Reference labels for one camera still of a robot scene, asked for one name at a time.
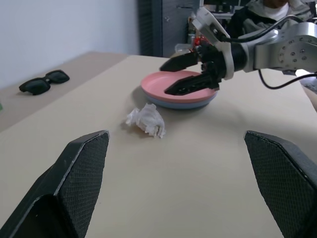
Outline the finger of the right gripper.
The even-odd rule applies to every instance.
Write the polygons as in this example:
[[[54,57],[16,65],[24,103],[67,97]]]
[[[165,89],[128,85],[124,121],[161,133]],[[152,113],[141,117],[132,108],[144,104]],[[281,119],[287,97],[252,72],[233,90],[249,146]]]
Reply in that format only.
[[[160,71],[178,72],[188,67],[197,65],[200,55],[197,52],[189,52],[168,59],[160,68]]]
[[[211,77],[208,74],[188,76],[177,80],[164,90],[164,93],[173,96],[183,96],[197,92],[211,85]]]

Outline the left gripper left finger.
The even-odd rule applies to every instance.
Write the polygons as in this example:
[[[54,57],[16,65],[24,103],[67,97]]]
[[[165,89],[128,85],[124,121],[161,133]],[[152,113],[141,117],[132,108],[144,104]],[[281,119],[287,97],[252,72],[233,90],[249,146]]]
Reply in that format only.
[[[83,238],[101,190],[109,132],[67,144],[0,230],[2,238]]]

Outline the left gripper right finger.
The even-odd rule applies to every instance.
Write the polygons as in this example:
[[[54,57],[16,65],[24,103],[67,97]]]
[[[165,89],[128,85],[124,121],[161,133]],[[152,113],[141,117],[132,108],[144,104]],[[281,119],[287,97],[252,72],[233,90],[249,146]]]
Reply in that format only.
[[[317,236],[317,166],[294,143],[248,130],[260,193],[285,238]]]

